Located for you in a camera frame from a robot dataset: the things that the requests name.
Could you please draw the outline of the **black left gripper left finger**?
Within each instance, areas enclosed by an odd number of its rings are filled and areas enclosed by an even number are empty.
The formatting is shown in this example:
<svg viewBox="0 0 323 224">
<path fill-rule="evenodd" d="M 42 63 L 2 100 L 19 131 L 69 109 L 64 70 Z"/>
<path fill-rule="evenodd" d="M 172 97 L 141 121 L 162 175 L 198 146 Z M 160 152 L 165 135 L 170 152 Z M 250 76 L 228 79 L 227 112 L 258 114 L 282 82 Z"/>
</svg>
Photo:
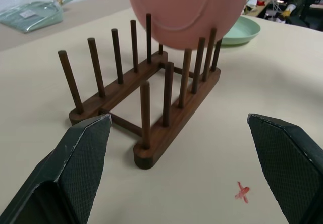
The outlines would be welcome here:
<svg viewBox="0 0 323 224">
<path fill-rule="evenodd" d="M 111 115 L 71 126 L 1 214 L 1 223 L 87 223 L 101 181 Z"/>
</svg>

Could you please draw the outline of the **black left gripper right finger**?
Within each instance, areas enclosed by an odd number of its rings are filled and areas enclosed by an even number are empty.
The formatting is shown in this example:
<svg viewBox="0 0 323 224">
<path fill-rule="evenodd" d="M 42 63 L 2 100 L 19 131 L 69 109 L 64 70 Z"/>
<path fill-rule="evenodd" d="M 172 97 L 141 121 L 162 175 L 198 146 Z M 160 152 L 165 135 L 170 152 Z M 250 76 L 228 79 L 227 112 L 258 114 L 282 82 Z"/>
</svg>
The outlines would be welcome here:
<svg viewBox="0 0 323 224">
<path fill-rule="evenodd" d="M 299 126 L 249 114 L 263 175 L 288 223 L 322 223 L 322 148 Z"/>
</svg>

